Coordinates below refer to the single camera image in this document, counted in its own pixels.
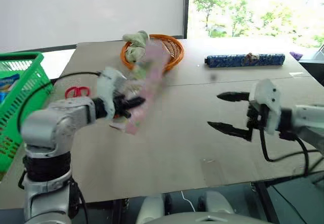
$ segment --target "green crate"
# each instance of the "green crate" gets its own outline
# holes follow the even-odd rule
[[[0,103],[0,173],[8,170],[22,143],[17,130],[17,116],[22,103],[36,88],[50,81],[41,66],[43,58],[40,52],[0,54],[0,78],[20,74],[20,79]],[[49,85],[28,101],[22,122],[32,111],[42,108],[52,89],[53,86]]]

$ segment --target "table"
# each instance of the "table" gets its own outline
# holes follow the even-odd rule
[[[195,41],[181,42],[186,56],[179,67],[166,76],[163,90],[135,136],[110,128],[103,119],[76,133],[72,148],[73,176],[87,202],[254,182],[302,171],[302,155],[268,163],[263,159],[257,132],[253,140],[247,142],[214,130],[207,121],[245,127],[247,102],[237,103],[238,107],[235,103],[220,101],[216,95],[225,91],[248,92],[261,78],[273,78],[282,92],[284,107],[322,102],[322,86],[288,56],[282,67],[210,70],[203,66],[201,41],[196,42],[196,52],[193,51]],[[212,44],[215,47],[224,44],[221,39],[205,43],[210,48]],[[64,73],[101,70],[105,65],[127,72],[119,61],[122,44],[80,44]],[[199,65],[196,70],[193,70],[193,63],[198,63],[195,67]],[[215,74],[216,80],[211,81],[204,73]],[[70,83],[89,85],[95,92],[95,81],[93,77],[82,76],[72,82],[60,83],[53,98],[62,97],[60,90]],[[280,140],[278,136],[266,136],[266,140],[273,157],[300,151],[297,143]],[[16,185],[23,169],[23,154],[20,149],[0,184],[0,209],[23,205],[23,190]],[[311,154],[311,162],[318,157],[318,153]]]

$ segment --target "red scissors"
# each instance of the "red scissors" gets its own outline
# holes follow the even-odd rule
[[[89,96],[90,95],[90,88],[87,86],[72,86],[68,88],[65,91],[65,98],[76,98],[76,97],[82,97],[82,96]]]

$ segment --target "woven basket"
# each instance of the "woven basket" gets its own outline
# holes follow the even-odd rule
[[[170,52],[171,58],[170,62],[166,65],[165,71],[170,71],[175,65],[177,65],[184,56],[184,49],[179,41],[177,41],[175,38],[163,34],[150,34],[150,38],[156,38],[163,42],[163,44],[166,46],[168,51]],[[129,68],[133,69],[134,64],[129,63],[126,60],[125,54],[127,48],[131,45],[131,42],[127,42],[120,53],[120,59],[121,61]]]

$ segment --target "purple object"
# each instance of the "purple object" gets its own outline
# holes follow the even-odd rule
[[[303,57],[303,54],[298,54],[298,53],[295,53],[295,52],[290,52],[290,54],[297,60],[299,61],[302,57]]]

